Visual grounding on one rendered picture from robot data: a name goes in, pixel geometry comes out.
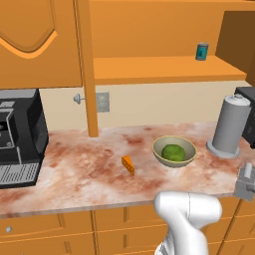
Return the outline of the orange arched cabinet door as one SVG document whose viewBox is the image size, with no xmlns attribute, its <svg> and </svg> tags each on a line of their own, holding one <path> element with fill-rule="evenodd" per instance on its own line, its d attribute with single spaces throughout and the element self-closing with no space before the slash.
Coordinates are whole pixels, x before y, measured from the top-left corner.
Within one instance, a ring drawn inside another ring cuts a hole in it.
<svg viewBox="0 0 255 255">
<path fill-rule="evenodd" d="M 0 0 L 0 89 L 82 84 L 74 0 Z"/>
</svg>

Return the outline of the dark orange open cabinet door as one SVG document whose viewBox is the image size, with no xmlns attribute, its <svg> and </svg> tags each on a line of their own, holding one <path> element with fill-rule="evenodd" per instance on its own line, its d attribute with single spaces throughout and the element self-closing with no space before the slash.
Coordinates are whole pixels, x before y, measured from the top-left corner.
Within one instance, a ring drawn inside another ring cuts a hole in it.
<svg viewBox="0 0 255 255">
<path fill-rule="evenodd" d="M 255 11 L 225 11 L 215 55 L 246 74 L 255 88 Z"/>
</svg>

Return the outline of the black coffee machine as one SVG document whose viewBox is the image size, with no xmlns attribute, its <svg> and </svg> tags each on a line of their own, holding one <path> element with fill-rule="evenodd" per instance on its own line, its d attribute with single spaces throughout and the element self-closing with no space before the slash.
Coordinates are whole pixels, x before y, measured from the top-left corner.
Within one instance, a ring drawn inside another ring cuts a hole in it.
<svg viewBox="0 0 255 255">
<path fill-rule="evenodd" d="M 0 90 L 0 189 L 35 185 L 48 141 L 39 90 Z"/>
</svg>

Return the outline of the grey wall socket plate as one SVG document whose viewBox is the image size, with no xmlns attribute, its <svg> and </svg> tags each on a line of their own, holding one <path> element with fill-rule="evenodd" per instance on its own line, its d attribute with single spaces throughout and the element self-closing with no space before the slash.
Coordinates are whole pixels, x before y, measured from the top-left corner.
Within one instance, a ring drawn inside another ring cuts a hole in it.
<svg viewBox="0 0 255 255">
<path fill-rule="evenodd" d="M 99 113 L 108 113 L 110 111 L 110 94 L 107 92 L 96 93 L 97 107 Z"/>
</svg>

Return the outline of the orange cheese wedge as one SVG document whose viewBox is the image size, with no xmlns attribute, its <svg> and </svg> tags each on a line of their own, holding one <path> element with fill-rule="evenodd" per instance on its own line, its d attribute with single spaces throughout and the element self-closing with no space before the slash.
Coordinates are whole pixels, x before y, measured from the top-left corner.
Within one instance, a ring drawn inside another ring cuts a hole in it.
<svg viewBox="0 0 255 255">
<path fill-rule="evenodd" d="M 123 166 L 129 171 L 131 175 L 134 175 L 134 167 L 128 155 L 122 157 Z"/>
</svg>

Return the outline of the teal can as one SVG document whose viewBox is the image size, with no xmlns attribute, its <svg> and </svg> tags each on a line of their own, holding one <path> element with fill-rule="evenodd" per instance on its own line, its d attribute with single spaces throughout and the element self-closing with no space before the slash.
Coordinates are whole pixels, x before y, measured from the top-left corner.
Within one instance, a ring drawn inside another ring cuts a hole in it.
<svg viewBox="0 0 255 255">
<path fill-rule="evenodd" d="M 208 44 L 200 42 L 197 44 L 195 59 L 197 61 L 205 61 L 207 58 Z"/>
</svg>

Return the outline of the green salad ball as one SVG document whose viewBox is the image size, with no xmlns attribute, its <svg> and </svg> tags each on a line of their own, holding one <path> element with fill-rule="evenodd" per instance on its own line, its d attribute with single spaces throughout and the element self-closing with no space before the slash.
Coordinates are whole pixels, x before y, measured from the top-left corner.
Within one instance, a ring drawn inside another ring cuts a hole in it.
<svg viewBox="0 0 255 255">
<path fill-rule="evenodd" d="M 185 151 L 177 144 L 167 144 L 161 151 L 161 157 L 170 161 L 184 161 Z"/>
</svg>

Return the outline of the pale green salad bowl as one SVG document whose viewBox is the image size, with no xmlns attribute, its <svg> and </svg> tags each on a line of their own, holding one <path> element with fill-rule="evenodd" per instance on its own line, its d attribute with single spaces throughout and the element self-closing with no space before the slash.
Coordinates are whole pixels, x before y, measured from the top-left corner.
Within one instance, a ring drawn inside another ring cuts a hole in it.
<svg viewBox="0 0 255 255">
<path fill-rule="evenodd" d="M 183 148 L 185 152 L 185 158 L 183 161 L 170 161 L 161 156 L 163 148 L 168 144 L 179 145 Z M 184 137 L 175 135 L 165 135 L 157 138 L 152 144 L 152 150 L 154 156 L 160 163 L 173 168 L 180 168 L 190 164 L 197 154 L 197 149 L 191 141 Z"/>
</svg>

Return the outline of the orange open wall cabinet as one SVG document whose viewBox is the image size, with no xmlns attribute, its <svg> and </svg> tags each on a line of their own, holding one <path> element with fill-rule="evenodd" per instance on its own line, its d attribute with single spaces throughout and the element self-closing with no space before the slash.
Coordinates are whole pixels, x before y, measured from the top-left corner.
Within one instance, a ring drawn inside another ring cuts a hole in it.
<svg viewBox="0 0 255 255">
<path fill-rule="evenodd" d="M 98 85 L 244 80 L 215 55 L 225 11 L 255 0 L 91 0 Z M 205 61 L 197 44 L 208 44 Z"/>
</svg>

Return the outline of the orange drawer front with knob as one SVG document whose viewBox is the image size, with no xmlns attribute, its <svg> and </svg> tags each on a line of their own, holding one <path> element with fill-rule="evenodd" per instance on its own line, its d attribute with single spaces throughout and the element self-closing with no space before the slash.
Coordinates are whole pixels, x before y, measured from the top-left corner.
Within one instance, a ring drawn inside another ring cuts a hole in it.
<svg viewBox="0 0 255 255">
<path fill-rule="evenodd" d="M 6 232 L 7 226 L 12 232 Z M 32 239 L 93 231 L 89 211 L 0 219 L 0 240 Z"/>
</svg>

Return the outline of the orange base cabinet front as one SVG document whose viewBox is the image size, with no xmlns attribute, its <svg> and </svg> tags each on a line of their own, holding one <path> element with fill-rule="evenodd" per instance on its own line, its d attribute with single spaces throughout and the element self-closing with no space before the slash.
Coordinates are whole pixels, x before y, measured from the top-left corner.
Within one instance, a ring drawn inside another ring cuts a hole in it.
<svg viewBox="0 0 255 255">
<path fill-rule="evenodd" d="M 202 229 L 209 255 L 255 255 L 255 199 L 221 197 L 221 219 Z"/>
</svg>

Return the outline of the black countertop appliance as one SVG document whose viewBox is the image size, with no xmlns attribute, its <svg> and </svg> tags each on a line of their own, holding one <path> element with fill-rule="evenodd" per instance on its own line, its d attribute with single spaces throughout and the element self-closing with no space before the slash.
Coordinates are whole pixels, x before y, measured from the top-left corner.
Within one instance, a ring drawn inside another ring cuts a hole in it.
<svg viewBox="0 0 255 255">
<path fill-rule="evenodd" d="M 247 119 L 242 136 L 250 144 L 250 147 L 255 149 L 255 88 L 237 87 L 235 93 L 242 95 L 251 103 L 251 112 Z"/>
</svg>

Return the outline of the grey cheese grater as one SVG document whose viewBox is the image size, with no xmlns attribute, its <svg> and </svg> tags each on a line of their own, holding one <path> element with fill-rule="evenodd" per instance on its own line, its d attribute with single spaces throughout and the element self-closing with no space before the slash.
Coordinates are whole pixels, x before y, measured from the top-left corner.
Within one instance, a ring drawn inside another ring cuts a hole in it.
<svg viewBox="0 0 255 255">
<path fill-rule="evenodd" d="M 234 195 L 249 202 L 253 201 L 255 195 L 255 166 L 250 162 L 239 168 Z"/>
</svg>

